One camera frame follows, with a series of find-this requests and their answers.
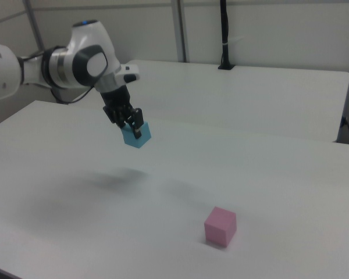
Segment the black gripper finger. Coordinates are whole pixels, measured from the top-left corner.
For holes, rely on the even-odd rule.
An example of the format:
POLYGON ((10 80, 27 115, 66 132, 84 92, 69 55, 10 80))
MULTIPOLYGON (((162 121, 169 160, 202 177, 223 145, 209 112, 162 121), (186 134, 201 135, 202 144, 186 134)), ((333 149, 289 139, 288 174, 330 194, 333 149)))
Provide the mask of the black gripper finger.
POLYGON ((141 127, 144 124, 142 110, 140 108, 131 108, 127 123, 131 127, 135 139, 139 139, 142 136, 141 127))
POLYGON ((126 116, 121 110, 109 106, 104 106, 103 110, 108 119, 119 128, 123 128, 127 124, 126 116))

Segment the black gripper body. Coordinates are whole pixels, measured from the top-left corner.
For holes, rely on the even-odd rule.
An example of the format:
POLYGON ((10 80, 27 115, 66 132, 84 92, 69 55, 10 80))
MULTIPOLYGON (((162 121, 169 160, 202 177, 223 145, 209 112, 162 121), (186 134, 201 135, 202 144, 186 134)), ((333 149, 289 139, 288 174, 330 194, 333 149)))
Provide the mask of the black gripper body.
POLYGON ((103 110, 108 116, 131 116, 132 105, 126 85, 110 92, 101 93, 101 97, 105 104, 103 110))

